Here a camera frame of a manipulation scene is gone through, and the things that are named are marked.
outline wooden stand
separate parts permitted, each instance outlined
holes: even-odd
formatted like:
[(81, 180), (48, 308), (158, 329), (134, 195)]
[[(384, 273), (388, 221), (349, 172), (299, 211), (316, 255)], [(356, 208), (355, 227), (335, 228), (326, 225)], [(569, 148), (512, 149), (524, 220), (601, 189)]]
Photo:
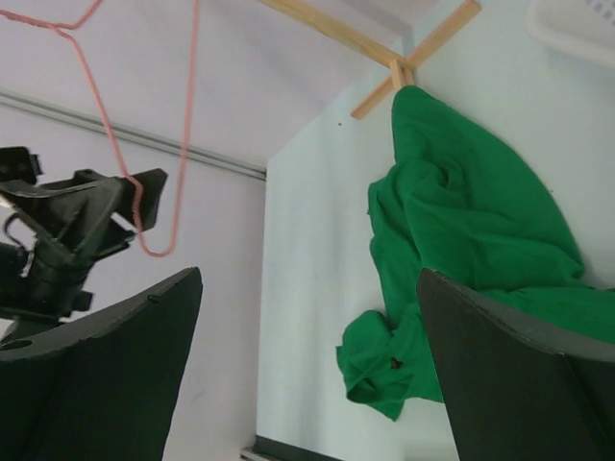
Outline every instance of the wooden stand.
[(391, 91), (414, 85), (414, 70), (428, 60), (480, 12), (475, 0), (466, 0), (406, 58), (303, 0), (257, 0), (317, 30), (367, 58), (388, 67), (391, 75), (352, 112), (361, 119)]

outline white plastic container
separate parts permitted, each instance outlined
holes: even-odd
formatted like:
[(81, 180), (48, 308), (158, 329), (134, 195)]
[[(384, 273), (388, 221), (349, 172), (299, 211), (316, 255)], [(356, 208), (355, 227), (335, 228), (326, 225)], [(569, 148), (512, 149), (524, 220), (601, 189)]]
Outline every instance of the white plastic container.
[(615, 0), (532, 0), (528, 29), (559, 51), (615, 68)]

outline cloth fold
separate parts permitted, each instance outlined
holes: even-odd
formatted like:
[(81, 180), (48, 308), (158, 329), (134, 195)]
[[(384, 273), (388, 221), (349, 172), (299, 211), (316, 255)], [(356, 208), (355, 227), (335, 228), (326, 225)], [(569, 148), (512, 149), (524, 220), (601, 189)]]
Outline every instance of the cloth fold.
[(337, 348), (349, 400), (393, 420), (408, 398), (442, 401), (416, 296), (426, 267), (615, 342), (613, 293), (581, 281), (564, 217), (510, 147), (417, 86), (397, 94), (392, 125), (395, 165), (368, 191), (385, 313), (363, 313)]

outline wall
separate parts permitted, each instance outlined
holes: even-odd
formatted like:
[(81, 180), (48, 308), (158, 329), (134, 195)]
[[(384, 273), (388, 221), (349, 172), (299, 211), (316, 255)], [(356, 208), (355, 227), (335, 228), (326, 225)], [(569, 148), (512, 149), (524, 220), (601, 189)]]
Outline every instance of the wall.
[[(438, 5), (414, 42), (459, 3)], [(420, 69), (419, 85), (518, 150), (563, 209), (588, 278), (612, 287), (615, 74), (532, 41), (529, 0), (481, 3)], [(366, 189), (393, 162), (391, 97), (363, 121), (349, 117), (378, 75), (350, 86), (269, 162), (258, 434), (350, 461), (455, 460), (443, 405), (408, 401), (391, 423), (345, 400), (335, 364), (344, 327), (382, 306)]]
[[(81, 168), (118, 174), (103, 136), (0, 109), (0, 146), (5, 145), (25, 145), (39, 154), (46, 182)], [(168, 242), (178, 159), (123, 148), (131, 171), (161, 167), (169, 174), (158, 226), (147, 233), (151, 247), (161, 250)], [(97, 264), (87, 283), (98, 309), (186, 266), (203, 273), (201, 314), (165, 459), (234, 461), (254, 436), (264, 188), (263, 182), (191, 162), (177, 251), (153, 259), (135, 244)], [(0, 211), (4, 220), (8, 212)]]

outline pink cable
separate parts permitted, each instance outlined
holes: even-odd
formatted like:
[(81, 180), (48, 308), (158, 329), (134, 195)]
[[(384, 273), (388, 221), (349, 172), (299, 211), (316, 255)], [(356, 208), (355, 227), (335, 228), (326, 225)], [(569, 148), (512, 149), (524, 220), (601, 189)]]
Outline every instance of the pink cable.
[(196, 51), (197, 51), (197, 43), (199, 36), (199, 0), (194, 0), (194, 8), (193, 8), (193, 17), (192, 17), (192, 37), (190, 41), (190, 59), (188, 65), (188, 88), (186, 94), (185, 101), (185, 116), (184, 116), (184, 135), (182, 138), (182, 149), (180, 155), (180, 171), (178, 174), (177, 180), (177, 195), (175, 198), (175, 209), (173, 211), (173, 226), (171, 228), (171, 240), (169, 242), (169, 246), (163, 252), (157, 253), (153, 252), (147, 246), (147, 242), (145, 241), (145, 236), (143, 235), (143, 223), (141, 221), (141, 214), (139, 212), (139, 205), (141, 203), (141, 199), (143, 197), (143, 186), (139, 181), (131, 176), (128, 171), (128, 167), (126, 166), (126, 161), (124, 156), (119, 149), (119, 145), (117, 143), (117, 139), (115, 134), (113, 133), (113, 129), (111, 127), (111, 121), (109, 120), (109, 116), (107, 114), (107, 110), (105, 109), (105, 105), (103, 104), (103, 100), (101, 98), (100, 92), (98, 91), (98, 86), (94, 81), (94, 76), (87, 65), (86, 56), (84, 55), (81, 46), (77, 40), (68, 34), (65, 31), (75, 31), (83, 26), (98, 10), (98, 7), (103, 3), (103, 0), (96, 0), (84, 13), (81, 18), (74, 24), (64, 24), (62, 22), (48, 22), (42, 21), (39, 19), (35, 19), (30, 16), (25, 16), (22, 14), (16, 14), (14, 12), (7, 12), (6, 10), (0, 10), (0, 15), (7, 17), (11, 21), (22, 22), (24, 24), (29, 24), (31, 26), (40, 27), (42, 29), (49, 29), (54, 31), (59, 36), (66, 38), (73, 45), (75, 52), (77, 53), (77, 57), (79, 58), (79, 62), (81, 67), (84, 69), (84, 73), (86, 74), (87, 83), (92, 91), (92, 95), (94, 96), (94, 101), (96, 102), (96, 106), (100, 111), (101, 119), (103, 122), (103, 126), (105, 127), (105, 132), (109, 136), (109, 140), (111, 142), (111, 147), (113, 148), (113, 152), (115, 153), (115, 157), (117, 158), (117, 162), (120, 167), (120, 171), (122, 176), (124, 176), (130, 183), (135, 186), (135, 199), (133, 200), (133, 218), (135, 220), (136, 232), (138, 234), (138, 240), (141, 245), (143, 251), (149, 256), (153, 257), (165, 257), (173, 253), (175, 247), (177, 246), (177, 235), (180, 224), (180, 214), (182, 209), (182, 201), (184, 197), (184, 188), (185, 188), (185, 170), (187, 167), (187, 158), (188, 158), (188, 147), (190, 144), (190, 132), (192, 128), (192, 112), (194, 107), (194, 83), (196, 77)]

